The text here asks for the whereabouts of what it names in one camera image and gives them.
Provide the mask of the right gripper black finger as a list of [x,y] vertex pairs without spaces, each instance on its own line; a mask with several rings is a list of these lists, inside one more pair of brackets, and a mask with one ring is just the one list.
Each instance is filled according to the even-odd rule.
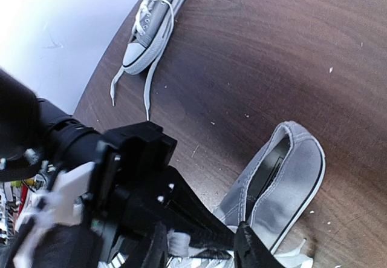
[[283,268],[245,221],[236,230],[233,251],[235,267]]

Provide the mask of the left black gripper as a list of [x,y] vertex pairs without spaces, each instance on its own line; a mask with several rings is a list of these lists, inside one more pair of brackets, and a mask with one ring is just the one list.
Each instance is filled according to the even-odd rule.
[[175,145],[149,122],[99,134],[2,72],[2,181],[30,178],[46,163],[47,188],[57,170],[95,163],[88,192],[74,204],[82,209],[80,224],[55,224],[31,267],[97,267],[110,257],[119,232],[137,243],[122,267],[166,267],[168,257],[180,256],[181,232],[168,226],[163,205],[163,173]]

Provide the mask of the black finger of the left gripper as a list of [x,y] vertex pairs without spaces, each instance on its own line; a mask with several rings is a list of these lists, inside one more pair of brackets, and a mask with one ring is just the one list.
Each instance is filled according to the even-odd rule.
[[168,210],[168,226],[188,234],[191,247],[231,250],[234,233],[205,207],[181,174],[168,166],[163,175],[167,187],[163,205]]

